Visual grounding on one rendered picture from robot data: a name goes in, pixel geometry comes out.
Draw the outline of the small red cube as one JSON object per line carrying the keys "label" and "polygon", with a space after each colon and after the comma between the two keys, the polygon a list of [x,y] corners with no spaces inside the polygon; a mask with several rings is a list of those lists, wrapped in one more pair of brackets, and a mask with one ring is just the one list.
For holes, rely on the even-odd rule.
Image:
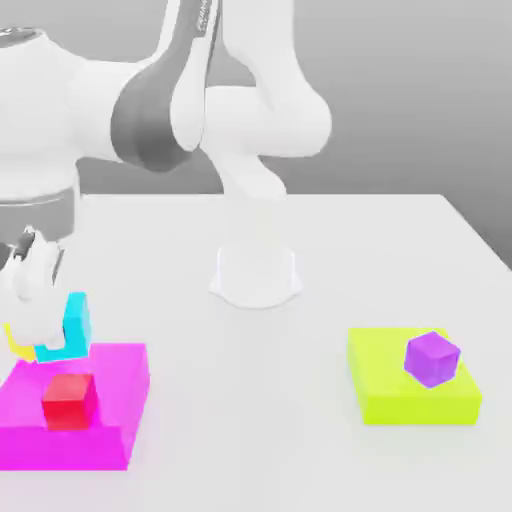
{"label": "small red cube", "polygon": [[52,431],[88,429],[97,406],[95,379],[89,373],[55,375],[42,398],[47,427]]}

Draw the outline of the small purple cube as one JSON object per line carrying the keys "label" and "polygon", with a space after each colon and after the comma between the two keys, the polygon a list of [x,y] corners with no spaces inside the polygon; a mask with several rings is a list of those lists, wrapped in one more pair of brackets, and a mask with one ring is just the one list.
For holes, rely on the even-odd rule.
{"label": "small purple cube", "polygon": [[435,331],[407,342],[404,370],[426,388],[437,387],[456,375],[461,349]]}

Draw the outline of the large magenta box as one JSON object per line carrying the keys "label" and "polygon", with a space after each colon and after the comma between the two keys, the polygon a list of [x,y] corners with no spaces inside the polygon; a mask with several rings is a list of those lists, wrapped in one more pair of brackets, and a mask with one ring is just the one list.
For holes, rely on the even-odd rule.
{"label": "large magenta box", "polygon": [[[89,428],[51,430],[44,392],[59,374],[90,374],[98,407]],[[125,470],[150,385],[146,346],[95,343],[83,359],[17,362],[0,386],[0,471]]]}

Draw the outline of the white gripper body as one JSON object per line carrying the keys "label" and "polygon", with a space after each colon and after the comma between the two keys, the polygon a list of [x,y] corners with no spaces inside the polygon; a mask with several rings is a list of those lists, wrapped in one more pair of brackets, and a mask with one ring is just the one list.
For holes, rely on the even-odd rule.
{"label": "white gripper body", "polygon": [[38,230],[21,234],[0,269],[0,324],[21,346],[60,349],[65,344],[66,291],[57,283],[63,250]]}

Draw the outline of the large yellow-green box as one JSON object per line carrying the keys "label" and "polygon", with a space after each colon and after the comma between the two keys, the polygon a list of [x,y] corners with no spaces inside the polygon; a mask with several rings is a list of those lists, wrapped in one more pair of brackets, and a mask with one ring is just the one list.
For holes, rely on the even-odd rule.
{"label": "large yellow-green box", "polygon": [[473,425],[482,393],[459,359],[453,379],[426,388],[404,370],[407,342],[443,328],[365,327],[348,330],[347,358],[367,425]]}

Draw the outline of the small cyan cube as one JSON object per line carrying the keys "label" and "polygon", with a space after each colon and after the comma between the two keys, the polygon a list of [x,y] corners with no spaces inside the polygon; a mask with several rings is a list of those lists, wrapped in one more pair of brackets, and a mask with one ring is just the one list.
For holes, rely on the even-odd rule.
{"label": "small cyan cube", "polygon": [[68,295],[62,321],[49,345],[35,347],[36,361],[50,363],[86,358],[91,345],[91,321],[87,295]]}

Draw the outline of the small yellow cube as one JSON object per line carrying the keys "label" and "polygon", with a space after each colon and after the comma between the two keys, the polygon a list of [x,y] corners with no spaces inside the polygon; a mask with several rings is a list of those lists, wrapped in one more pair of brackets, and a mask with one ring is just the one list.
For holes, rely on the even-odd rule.
{"label": "small yellow cube", "polygon": [[5,323],[3,325],[4,332],[7,338],[7,344],[10,352],[18,359],[32,363],[36,361],[36,352],[33,346],[19,345],[13,338],[10,325]]}

